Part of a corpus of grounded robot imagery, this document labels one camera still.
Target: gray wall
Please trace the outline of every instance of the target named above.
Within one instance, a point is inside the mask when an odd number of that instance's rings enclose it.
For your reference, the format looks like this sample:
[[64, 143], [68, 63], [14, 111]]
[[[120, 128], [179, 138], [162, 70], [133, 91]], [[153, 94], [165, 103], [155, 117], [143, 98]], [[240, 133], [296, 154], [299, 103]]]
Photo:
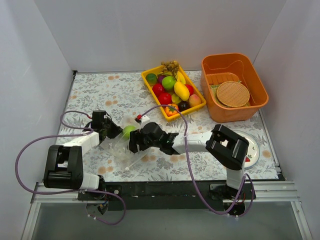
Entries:
[[[17, 240], [32, 194], [16, 180], [15, 159], [31, 140], [57, 133], [72, 72], [33, 0], [0, 0], [0, 33], [0, 239]], [[31, 189], [53, 141], [36, 143], [21, 158]]]
[[257, 56], [286, 0], [35, 0], [70, 67], [137, 71], [214, 53]]
[[281, 169], [320, 239], [320, 0], [288, 0], [254, 65], [269, 93], [263, 112]]

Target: floral tablecloth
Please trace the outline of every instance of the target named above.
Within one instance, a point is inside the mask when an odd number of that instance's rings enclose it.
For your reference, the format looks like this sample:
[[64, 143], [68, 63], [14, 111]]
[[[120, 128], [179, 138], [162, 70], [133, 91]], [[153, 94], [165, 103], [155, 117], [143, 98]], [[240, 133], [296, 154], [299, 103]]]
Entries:
[[[201, 71], [187, 71], [186, 74], [201, 91]], [[70, 92], [66, 111], [78, 110], [91, 114], [93, 110], [106, 110], [113, 121], [120, 125], [124, 114], [133, 117], [155, 105], [155, 101], [147, 90], [140, 72], [134, 73], [100, 73], [77, 74]], [[185, 128], [181, 118], [167, 122], [159, 109], [148, 114], [167, 132], [182, 132]], [[189, 133], [211, 131], [215, 122], [210, 118], [205, 106], [197, 112], [186, 116]], [[64, 121], [72, 126], [84, 126], [89, 119], [80, 114], [69, 113]], [[260, 156], [258, 162], [245, 171], [253, 179], [277, 179], [274, 156], [265, 134], [261, 116], [257, 112], [246, 121], [230, 122], [225, 125], [232, 130], [240, 130], [250, 134], [258, 143]], [[78, 133], [79, 130], [60, 127], [59, 134]], [[70, 141], [69, 137], [57, 139], [57, 144]], [[193, 152], [190, 154], [193, 174], [197, 180], [225, 180], [226, 169], [210, 153]], [[91, 149], [83, 157], [83, 169], [87, 173], [103, 175], [110, 182], [133, 181], [186, 181], [190, 180], [186, 155], [165, 155], [158, 149], [150, 149], [148, 154], [129, 170], [128, 166], [102, 147]]]

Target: white plate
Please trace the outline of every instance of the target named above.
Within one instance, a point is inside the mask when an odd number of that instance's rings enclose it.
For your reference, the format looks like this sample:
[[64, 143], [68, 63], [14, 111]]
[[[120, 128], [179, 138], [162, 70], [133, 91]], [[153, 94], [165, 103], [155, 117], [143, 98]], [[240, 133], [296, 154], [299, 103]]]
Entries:
[[254, 138], [248, 133], [244, 131], [239, 131], [239, 130], [233, 130], [233, 131], [239, 134], [240, 136], [244, 137], [245, 139], [247, 139], [249, 142], [247, 157], [250, 159], [250, 161], [244, 163], [244, 167], [249, 168], [252, 165], [254, 165], [259, 159], [259, 156], [260, 156], [259, 146], [256, 140], [254, 140]]

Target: tan round disc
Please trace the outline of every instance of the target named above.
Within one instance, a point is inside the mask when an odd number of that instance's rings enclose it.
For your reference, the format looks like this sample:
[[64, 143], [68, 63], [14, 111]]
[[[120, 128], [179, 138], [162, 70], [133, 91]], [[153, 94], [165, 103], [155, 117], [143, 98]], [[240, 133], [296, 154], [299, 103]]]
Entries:
[[222, 104], [238, 108], [247, 104], [250, 99], [250, 93], [241, 83], [226, 81], [217, 88], [216, 97]]

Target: yellow tray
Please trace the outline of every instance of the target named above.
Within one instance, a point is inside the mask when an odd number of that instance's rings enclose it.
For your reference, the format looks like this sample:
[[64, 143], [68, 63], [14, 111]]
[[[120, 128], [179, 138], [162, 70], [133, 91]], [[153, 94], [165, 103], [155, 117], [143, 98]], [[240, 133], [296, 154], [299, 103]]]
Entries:
[[[162, 67], [163, 67], [163, 66], [157, 66], [157, 67], [155, 67], [155, 68], [152, 68], [152, 69], [143, 71], [143, 72], [141, 73], [141, 76], [142, 76], [142, 78], [143, 78], [144, 84], [145, 84], [146, 87], [149, 89], [149, 91], [151, 92], [151, 94], [152, 94], [152, 96], [153, 96], [156, 104], [158, 104], [158, 105], [161, 105], [161, 104], [160, 104], [157, 96], [155, 95], [154, 91], [152, 91], [153, 85], [150, 85], [150, 84], [148, 83], [148, 81], [147, 81], [147, 79], [146, 79], [146, 76], [147, 76], [148, 74], [155, 74], [155, 75], [160, 74]], [[179, 68], [179, 72], [181, 72], [182, 75], [184, 76], [184, 79], [185, 79], [186, 84], [189, 84], [189, 85], [191, 85], [191, 86], [193, 87], [193, 89], [194, 89], [194, 93], [193, 93], [193, 94], [197, 95], [197, 96], [201, 99], [201, 104], [199, 104], [199, 105], [197, 105], [197, 106], [194, 106], [194, 107], [191, 107], [191, 108], [189, 108], [189, 109], [184, 110], [183, 112], [181, 112], [183, 115], [187, 115], [187, 114], [190, 114], [190, 113], [192, 113], [192, 112], [194, 112], [194, 111], [197, 111], [197, 110], [203, 108], [203, 107], [206, 105], [207, 102], [206, 102], [204, 96], [202, 96], [202, 94], [199, 92], [199, 90], [197, 89], [197, 87], [194, 85], [194, 83], [189, 79], [189, 77], [187, 76], [187, 74], [185, 73], [185, 71], [182, 69], [181, 66], [180, 66], [180, 68]], [[165, 113], [165, 109], [164, 109], [163, 107], [159, 107], [159, 108], [160, 108], [160, 110], [161, 110], [164, 118], [165, 118], [168, 122], [171, 122], [171, 121], [173, 121], [173, 120], [175, 120], [175, 119], [177, 119], [177, 118], [180, 118], [180, 114], [175, 114], [175, 115], [173, 115], [173, 116], [167, 116], [167, 114]]]

